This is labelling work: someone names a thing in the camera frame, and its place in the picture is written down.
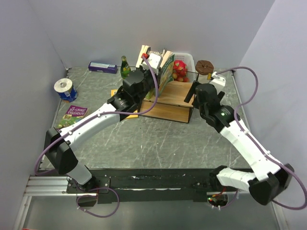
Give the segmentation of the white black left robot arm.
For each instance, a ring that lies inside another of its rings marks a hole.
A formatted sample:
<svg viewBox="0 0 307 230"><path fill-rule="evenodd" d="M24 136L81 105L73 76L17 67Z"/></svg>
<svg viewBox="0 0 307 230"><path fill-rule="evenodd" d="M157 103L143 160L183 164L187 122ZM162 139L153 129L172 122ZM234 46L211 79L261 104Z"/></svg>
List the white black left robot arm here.
<svg viewBox="0 0 307 230"><path fill-rule="evenodd" d="M85 193L97 187L95 176L76 158L74 151L103 129L134 114L147 93L158 90L159 81L159 75L151 69L134 70L123 80L117 93L95 112L60 131L50 128L46 132L45 150L55 171L74 179Z"/></svg>

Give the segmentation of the green 65-storey treehouse book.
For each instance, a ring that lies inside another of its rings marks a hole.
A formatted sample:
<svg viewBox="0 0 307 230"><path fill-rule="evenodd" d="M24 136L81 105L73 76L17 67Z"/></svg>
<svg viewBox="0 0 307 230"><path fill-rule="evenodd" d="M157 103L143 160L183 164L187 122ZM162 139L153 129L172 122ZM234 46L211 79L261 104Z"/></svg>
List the green 65-storey treehouse book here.
<svg viewBox="0 0 307 230"><path fill-rule="evenodd" d="M155 91L154 91L154 90L149 91L149 92L146 94L145 99L150 100L152 97L155 97Z"/></svg>

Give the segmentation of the purple 117-storey treehouse book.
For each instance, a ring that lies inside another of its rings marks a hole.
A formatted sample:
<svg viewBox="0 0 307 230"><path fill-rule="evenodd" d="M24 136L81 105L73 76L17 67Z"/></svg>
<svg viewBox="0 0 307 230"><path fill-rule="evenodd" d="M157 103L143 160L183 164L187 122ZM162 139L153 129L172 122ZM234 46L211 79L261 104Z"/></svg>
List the purple 117-storey treehouse book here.
<svg viewBox="0 0 307 230"><path fill-rule="evenodd" d="M87 114L88 108L71 105L59 122L57 129L60 130L62 128L74 125L85 118Z"/></svg>

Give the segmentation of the green 104-storey treehouse book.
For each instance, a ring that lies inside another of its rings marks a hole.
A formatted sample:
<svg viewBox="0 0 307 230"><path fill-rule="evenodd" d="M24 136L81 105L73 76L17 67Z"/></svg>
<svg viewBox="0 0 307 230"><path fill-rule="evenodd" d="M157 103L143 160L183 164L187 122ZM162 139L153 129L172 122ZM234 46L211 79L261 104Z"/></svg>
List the green 104-storey treehouse book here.
<svg viewBox="0 0 307 230"><path fill-rule="evenodd" d="M173 80L173 65L175 61L175 54L172 51L166 51L163 56L162 63L160 65L161 71L160 74L160 83L158 89L158 96L162 94L165 86Z"/></svg>

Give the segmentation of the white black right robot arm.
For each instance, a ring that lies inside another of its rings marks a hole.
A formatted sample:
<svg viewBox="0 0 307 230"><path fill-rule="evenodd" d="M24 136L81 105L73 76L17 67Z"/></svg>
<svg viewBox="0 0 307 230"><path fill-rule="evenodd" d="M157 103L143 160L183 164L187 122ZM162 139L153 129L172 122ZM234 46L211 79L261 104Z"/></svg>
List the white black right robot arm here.
<svg viewBox="0 0 307 230"><path fill-rule="evenodd" d="M289 186L294 169L276 160L254 139L234 109L220 104L223 96L224 92L218 92L212 84L195 81L184 101L195 98L193 106L201 118L237 149L252 172L220 166L210 178L210 187L215 191L225 186L248 191L259 204L266 205Z"/></svg>

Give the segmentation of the dark blue paperback book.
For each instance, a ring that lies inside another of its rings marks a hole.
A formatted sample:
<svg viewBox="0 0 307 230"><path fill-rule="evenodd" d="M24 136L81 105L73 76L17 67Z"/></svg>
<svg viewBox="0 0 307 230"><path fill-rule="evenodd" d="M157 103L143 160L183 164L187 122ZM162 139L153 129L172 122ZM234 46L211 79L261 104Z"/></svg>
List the dark blue paperback book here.
<svg viewBox="0 0 307 230"><path fill-rule="evenodd" d="M143 62L142 56L147 55L150 50L151 50L150 46L142 45L141 50L139 52L138 60L137 60L136 65L135 65L136 68L139 68L142 65L142 62Z"/></svg>

